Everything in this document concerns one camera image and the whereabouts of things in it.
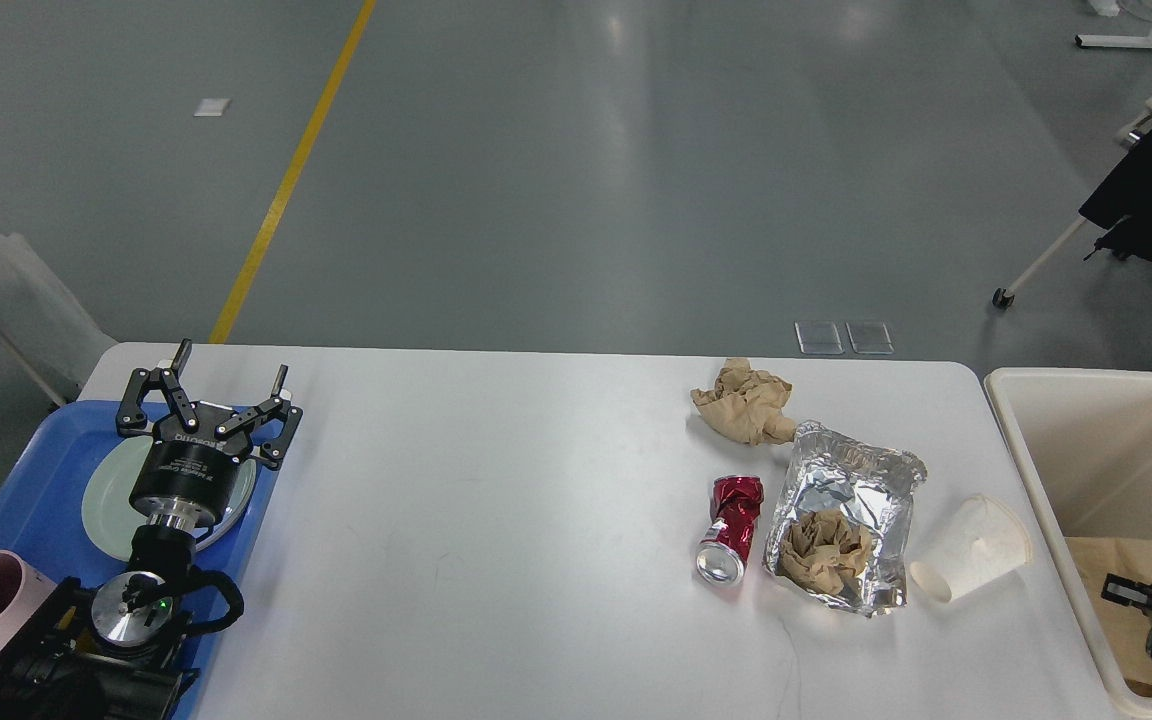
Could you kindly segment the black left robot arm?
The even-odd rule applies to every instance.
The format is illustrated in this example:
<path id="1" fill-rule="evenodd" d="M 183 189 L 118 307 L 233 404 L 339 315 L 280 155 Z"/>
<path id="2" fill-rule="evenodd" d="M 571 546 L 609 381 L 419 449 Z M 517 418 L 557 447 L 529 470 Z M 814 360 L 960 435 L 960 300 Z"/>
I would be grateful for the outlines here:
<path id="1" fill-rule="evenodd" d="M 303 414 L 287 366 L 256 404 L 192 400 L 180 382 L 191 350 L 183 340 L 169 364 L 134 369 L 115 404 L 52 415 L 5 484 L 0 547 L 59 584 L 0 650 L 0 719 L 169 719 L 243 614 L 238 579 Z M 120 560 L 61 518 L 61 501 L 134 442 L 146 450 L 131 486 L 111 493 L 137 516 Z"/>

